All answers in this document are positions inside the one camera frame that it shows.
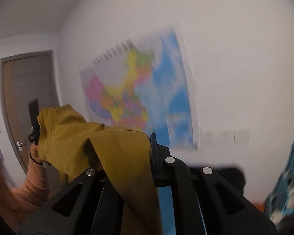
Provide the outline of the person's left hand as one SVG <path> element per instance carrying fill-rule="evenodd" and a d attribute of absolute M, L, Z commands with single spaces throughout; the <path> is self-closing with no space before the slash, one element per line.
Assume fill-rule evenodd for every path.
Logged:
<path fill-rule="evenodd" d="M 33 162 L 35 162 L 38 165 L 42 165 L 42 161 L 39 158 L 38 150 L 37 150 L 37 145 L 36 144 L 31 144 L 30 147 L 30 158 Z"/>

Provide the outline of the pink sleeved left forearm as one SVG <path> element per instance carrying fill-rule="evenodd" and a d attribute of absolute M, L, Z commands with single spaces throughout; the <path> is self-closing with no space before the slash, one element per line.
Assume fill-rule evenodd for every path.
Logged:
<path fill-rule="evenodd" d="M 26 178 L 18 188 L 8 188 L 0 169 L 0 215 L 15 233 L 48 201 L 49 193 L 48 175 L 37 157 L 30 157 Z"/>

